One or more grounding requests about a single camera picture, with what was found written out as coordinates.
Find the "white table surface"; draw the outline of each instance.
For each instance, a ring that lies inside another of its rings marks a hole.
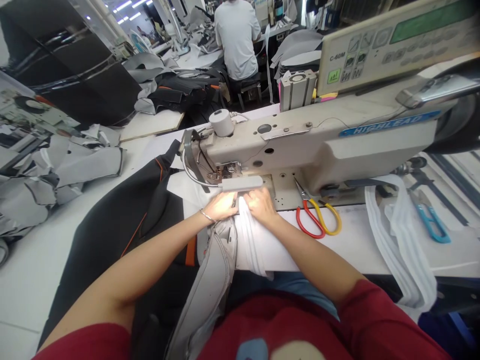
[[[184,115],[184,112],[169,109],[162,110],[155,115],[137,112],[133,119],[122,130],[120,141],[123,143],[177,130]]]

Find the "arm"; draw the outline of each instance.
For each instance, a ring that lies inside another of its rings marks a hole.
[[[220,49],[223,50],[223,44],[222,44],[222,38],[220,37],[220,25],[219,25],[219,22],[217,21],[218,20],[218,16],[217,16],[217,11],[215,11],[215,22],[214,22],[214,26],[215,26],[215,39],[216,39],[216,44],[218,45],[218,47]]]
[[[243,196],[251,214],[287,249],[305,277],[335,305],[366,279],[336,252],[303,233],[283,219],[264,187]]]
[[[236,196],[236,193],[221,193],[203,211],[216,221],[225,219],[237,212],[232,208]],[[114,323],[130,332],[135,301],[158,281],[189,240],[210,224],[206,216],[197,212],[130,251],[83,292],[39,351],[93,324]]]
[[[250,9],[250,26],[251,26],[251,41],[255,44],[257,41],[260,40],[260,36],[262,36],[262,30],[260,29],[260,24],[253,7]]]

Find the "sewing machine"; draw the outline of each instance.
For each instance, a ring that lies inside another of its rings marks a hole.
[[[471,4],[420,0],[326,36],[317,94],[340,92],[336,99],[236,124],[219,110],[205,129],[185,132],[185,163],[210,186],[261,176],[283,210],[298,202],[294,174],[311,195],[335,197],[447,142],[479,116],[459,111],[466,102],[478,108],[478,72],[417,72],[479,50]],[[464,141],[476,144],[478,135]]]

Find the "electrical cable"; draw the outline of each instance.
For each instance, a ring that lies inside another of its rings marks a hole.
[[[246,115],[244,115],[244,114],[242,114],[242,113],[238,113],[238,112],[236,112],[236,111],[231,111],[231,112],[230,112],[230,117],[231,117],[231,118],[236,117],[236,116],[240,116],[240,117],[242,117],[242,118],[244,118],[244,119],[247,119],[248,121],[251,120],[248,116],[246,116]]]
[[[200,180],[197,180],[196,178],[193,177],[193,175],[190,173],[190,170],[189,168],[187,167],[187,163],[185,161],[185,148],[183,148],[183,151],[181,153],[181,164],[183,165],[183,169],[185,170],[186,172],[186,175],[194,182],[194,183],[197,183],[199,185],[202,185],[202,186],[206,186],[206,187],[209,187],[209,188],[219,188],[219,185],[218,184],[209,184],[209,183],[206,183],[206,182],[201,182]]]

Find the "orange stripe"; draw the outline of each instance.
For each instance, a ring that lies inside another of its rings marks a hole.
[[[195,244],[197,243],[197,235],[191,238],[186,246],[185,265],[195,266]]]

